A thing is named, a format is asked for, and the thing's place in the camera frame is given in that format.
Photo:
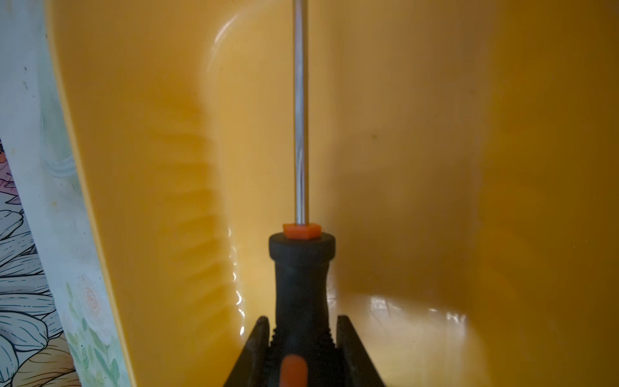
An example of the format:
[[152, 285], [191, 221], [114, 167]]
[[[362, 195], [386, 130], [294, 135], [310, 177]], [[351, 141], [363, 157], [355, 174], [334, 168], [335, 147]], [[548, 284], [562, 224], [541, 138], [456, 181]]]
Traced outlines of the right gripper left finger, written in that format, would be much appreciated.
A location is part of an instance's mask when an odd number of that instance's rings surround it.
[[265, 363], [269, 352], [270, 324], [266, 316], [257, 319], [224, 387], [266, 386]]

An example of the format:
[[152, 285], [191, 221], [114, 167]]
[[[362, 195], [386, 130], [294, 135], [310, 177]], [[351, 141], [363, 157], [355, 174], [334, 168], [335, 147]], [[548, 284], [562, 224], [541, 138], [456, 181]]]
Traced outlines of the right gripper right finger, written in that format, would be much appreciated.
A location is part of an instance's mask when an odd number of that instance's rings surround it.
[[385, 387], [354, 325], [346, 315], [339, 315], [336, 346], [341, 353], [343, 385], [350, 387]]

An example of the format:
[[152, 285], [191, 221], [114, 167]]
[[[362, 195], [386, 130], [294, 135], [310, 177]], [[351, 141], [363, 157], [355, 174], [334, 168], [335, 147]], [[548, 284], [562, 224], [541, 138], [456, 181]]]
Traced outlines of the orange black screwdriver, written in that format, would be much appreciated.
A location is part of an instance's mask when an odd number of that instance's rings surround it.
[[295, 217], [269, 239], [276, 273], [276, 329], [269, 386], [328, 386], [337, 372], [329, 327], [327, 274], [335, 238], [310, 222], [308, 3], [293, 2]]

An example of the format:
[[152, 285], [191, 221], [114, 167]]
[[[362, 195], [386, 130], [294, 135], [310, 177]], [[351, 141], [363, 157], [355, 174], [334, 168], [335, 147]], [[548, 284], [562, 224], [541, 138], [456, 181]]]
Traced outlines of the yellow plastic bin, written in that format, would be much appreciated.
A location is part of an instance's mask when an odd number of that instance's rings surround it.
[[[221, 386], [293, 221], [289, 1], [49, 1], [134, 386]], [[618, 4], [309, 3], [309, 217], [389, 386], [618, 383]]]

